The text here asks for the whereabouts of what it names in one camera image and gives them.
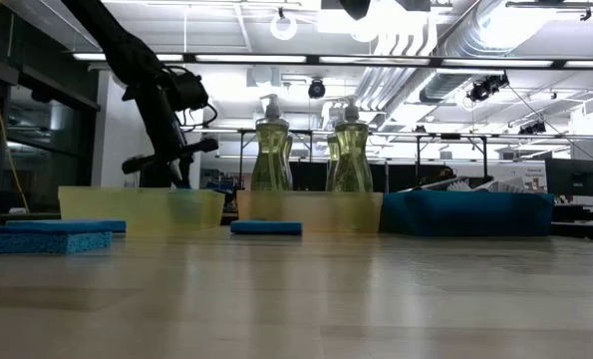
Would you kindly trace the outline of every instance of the computer screen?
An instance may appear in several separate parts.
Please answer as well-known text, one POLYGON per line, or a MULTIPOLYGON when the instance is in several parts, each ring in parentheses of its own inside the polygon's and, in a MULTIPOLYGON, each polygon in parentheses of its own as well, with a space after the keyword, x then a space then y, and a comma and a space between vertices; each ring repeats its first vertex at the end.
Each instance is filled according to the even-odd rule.
POLYGON ((546 159, 548 192, 593 196, 593 161, 546 159))

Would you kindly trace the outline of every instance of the blue tray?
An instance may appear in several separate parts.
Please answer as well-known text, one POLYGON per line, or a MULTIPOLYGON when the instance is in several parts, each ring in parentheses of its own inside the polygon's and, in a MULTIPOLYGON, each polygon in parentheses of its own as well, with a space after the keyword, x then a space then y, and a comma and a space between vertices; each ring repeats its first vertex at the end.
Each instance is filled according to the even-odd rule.
POLYGON ((551 194, 416 190, 386 193, 382 231, 418 236, 546 236, 551 194))

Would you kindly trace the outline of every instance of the dish soap bottle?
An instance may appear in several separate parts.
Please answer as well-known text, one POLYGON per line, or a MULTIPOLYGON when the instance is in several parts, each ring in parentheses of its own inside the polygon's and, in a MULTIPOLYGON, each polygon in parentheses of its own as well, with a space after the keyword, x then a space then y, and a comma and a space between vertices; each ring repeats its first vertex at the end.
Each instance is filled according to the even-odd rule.
POLYGON ((252 173, 252 190, 288 190, 285 143, 289 123, 280 118, 278 96, 269 95, 265 118, 256 122, 258 157, 252 173))
POLYGON ((330 135, 327 137, 327 147, 329 148, 329 168, 327 170, 327 183, 325 184, 326 191, 334 190, 334 174, 338 167, 338 159, 340 158, 340 145, 338 144, 338 137, 330 135))
POLYGON ((359 121, 356 98, 347 99, 345 120, 336 124, 340 146, 338 166, 334 173, 334 191, 367 192, 374 190, 372 172, 367 163, 369 125, 359 121))

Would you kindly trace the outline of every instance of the ceiling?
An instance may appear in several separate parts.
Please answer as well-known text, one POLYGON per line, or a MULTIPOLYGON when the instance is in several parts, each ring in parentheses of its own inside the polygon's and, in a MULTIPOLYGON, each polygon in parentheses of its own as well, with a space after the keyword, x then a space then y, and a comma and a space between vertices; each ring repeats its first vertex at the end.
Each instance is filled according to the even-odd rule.
MULTIPOLYGON (((305 1, 302 10, 289 11, 296 16, 298 25, 296 35, 287 41, 277 39, 270 31, 270 23, 276 15, 275 9, 242 7, 237 12, 234 7, 146 6, 107 1, 111 2, 106 4, 107 7, 120 23, 157 52, 373 54, 378 45, 378 40, 359 42, 348 33, 319 32, 319 15, 322 12, 316 9, 320 9, 320 1, 305 1)), ((450 12, 432 15, 437 23, 438 37, 473 2, 452 0, 450 12)), ((59 0, 5 0, 4 3, 70 50, 100 51, 92 37, 81 28, 59 0)), ((555 12, 550 21, 506 56, 593 57, 593 17, 589 21, 579 21, 582 14, 582 10, 555 12)), ((262 116, 259 97, 278 92, 285 118, 290 121, 292 128, 317 129, 322 123, 324 104, 337 97, 354 94, 366 71, 365 68, 337 66, 275 67, 282 76, 303 75, 307 82, 313 77, 322 77, 328 90, 327 99, 310 100, 307 96, 308 84, 303 82, 280 81, 281 89, 250 87, 248 72, 253 68, 247 65, 188 65, 188 69, 202 76, 203 84, 219 111, 219 120, 215 126, 252 127, 253 121, 262 116)), ((511 87, 530 108, 543 110, 547 119, 564 131, 569 128, 568 111, 582 105, 582 101, 593 98, 593 71, 509 71, 507 75, 511 87)), ((519 123, 520 119, 532 113, 508 89, 476 105, 474 109, 464 98, 464 93, 465 91, 454 92, 452 98, 427 113, 431 122, 422 115, 412 118, 411 123, 423 123, 430 132, 469 132, 473 125, 474 129, 485 133, 516 133, 519 126, 510 128, 508 123, 519 123)), ((410 126, 396 129, 409 130, 410 126)))

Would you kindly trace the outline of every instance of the sponge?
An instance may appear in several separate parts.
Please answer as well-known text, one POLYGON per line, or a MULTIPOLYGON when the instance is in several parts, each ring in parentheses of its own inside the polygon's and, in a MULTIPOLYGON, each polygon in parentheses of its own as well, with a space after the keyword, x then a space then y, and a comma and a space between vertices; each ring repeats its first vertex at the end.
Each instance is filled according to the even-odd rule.
POLYGON ((230 229, 237 234, 291 234, 303 233, 303 223, 296 221, 235 220, 230 229))
POLYGON ((95 224, 114 232, 125 233, 128 228, 124 220, 62 220, 62 219, 42 219, 42 220, 9 220, 6 225, 14 225, 22 228, 46 228, 46 224, 95 224))
POLYGON ((113 234, 99 225, 0 226, 0 253, 79 253, 110 246, 113 234))

